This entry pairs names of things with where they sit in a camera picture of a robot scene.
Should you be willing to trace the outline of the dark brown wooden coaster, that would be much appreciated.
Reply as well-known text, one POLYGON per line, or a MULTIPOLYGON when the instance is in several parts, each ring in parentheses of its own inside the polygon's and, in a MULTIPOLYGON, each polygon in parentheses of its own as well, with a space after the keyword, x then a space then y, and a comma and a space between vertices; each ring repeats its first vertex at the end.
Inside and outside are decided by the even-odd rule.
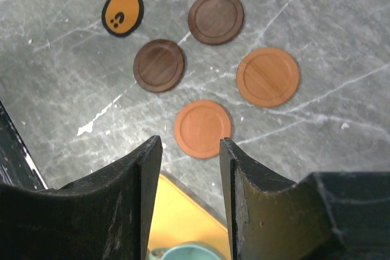
POLYGON ((188 27, 197 41, 221 45, 240 33, 244 17, 240 0, 196 0, 189 10, 188 27))

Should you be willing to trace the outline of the light orange wooden coaster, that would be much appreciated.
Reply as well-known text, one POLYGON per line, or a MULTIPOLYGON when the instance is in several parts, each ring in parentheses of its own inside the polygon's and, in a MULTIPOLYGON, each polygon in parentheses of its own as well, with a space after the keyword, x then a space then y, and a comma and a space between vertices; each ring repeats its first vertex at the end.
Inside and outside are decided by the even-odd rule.
POLYGON ((196 100, 185 105, 174 123, 179 147, 189 156, 207 159, 219 154, 219 142, 232 135, 227 110, 212 100, 196 100))

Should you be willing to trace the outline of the yellow black-rimmed coaster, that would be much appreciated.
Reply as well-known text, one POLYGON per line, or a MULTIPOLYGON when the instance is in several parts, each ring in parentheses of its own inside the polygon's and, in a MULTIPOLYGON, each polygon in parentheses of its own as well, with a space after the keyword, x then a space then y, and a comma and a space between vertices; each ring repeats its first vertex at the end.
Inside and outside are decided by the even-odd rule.
POLYGON ((101 21, 109 34, 124 38, 140 26, 143 16, 143 0, 106 0, 101 21))

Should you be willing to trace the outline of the teal cup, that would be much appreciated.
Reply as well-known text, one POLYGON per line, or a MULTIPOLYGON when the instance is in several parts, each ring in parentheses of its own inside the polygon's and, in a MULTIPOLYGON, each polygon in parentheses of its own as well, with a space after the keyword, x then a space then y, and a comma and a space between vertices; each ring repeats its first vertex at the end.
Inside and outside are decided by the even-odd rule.
POLYGON ((216 248, 204 242, 186 242, 174 247, 149 250, 150 260, 223 260, 226 257, 216 248))

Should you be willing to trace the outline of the yellow plastic tray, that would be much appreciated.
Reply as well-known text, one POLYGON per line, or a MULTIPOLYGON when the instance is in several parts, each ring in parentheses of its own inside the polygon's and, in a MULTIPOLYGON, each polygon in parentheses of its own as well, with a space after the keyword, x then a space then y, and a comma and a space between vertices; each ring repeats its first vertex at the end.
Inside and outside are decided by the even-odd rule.
POLYGON ((223 259, 230 259, 226 227, 161 174, 148 248, 171 248, 188 242, 205 243, 220 252, 223 259))

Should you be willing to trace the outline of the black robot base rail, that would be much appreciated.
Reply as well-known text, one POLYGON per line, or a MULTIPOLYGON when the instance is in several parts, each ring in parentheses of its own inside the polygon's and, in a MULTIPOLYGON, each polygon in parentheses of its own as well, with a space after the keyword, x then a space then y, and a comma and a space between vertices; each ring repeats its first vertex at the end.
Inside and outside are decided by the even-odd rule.
POLYGON ((3 104, 1 104, 1 183, 33 191, 48 188, 3 104))

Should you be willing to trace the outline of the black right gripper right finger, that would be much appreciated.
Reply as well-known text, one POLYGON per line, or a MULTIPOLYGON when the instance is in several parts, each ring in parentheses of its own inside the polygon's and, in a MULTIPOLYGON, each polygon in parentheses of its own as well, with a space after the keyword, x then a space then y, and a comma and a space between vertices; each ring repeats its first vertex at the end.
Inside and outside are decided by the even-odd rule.
POLYGON ((219 161, 232 259, 389 258, 388 172, 313 172, 294 182, 229 138, 219 161))

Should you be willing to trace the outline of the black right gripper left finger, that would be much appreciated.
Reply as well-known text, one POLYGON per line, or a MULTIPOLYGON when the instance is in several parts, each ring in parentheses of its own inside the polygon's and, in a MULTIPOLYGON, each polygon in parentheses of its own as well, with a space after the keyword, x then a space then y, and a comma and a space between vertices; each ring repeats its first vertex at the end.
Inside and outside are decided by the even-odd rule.
POLYGON ((157 135, 60 189, 1 185, 2 259, 145 259, 162 158, 157 135))

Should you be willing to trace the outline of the tan wooden coaster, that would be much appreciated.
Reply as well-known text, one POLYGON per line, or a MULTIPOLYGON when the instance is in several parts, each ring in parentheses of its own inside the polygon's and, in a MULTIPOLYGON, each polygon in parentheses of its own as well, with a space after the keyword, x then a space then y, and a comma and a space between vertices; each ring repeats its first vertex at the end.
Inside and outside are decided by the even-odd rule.
POLYGON ((296 93, 300 82, 299 65, 279 48, 256 49, 240 62, 236 82, 248 102, 259 107, 277 107, 296 93))

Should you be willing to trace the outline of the dark walnut wooden coaster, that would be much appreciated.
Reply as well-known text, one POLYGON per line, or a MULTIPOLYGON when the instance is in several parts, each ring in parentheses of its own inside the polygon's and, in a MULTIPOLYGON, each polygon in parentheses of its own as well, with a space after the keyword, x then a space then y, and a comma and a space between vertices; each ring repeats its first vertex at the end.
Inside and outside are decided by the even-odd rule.
POLYGON ((138 51, 133 63, 133 74, 142 89, 162 93, 180 82, 185 65, 185 54, 177 43, 156 39, 138 51))

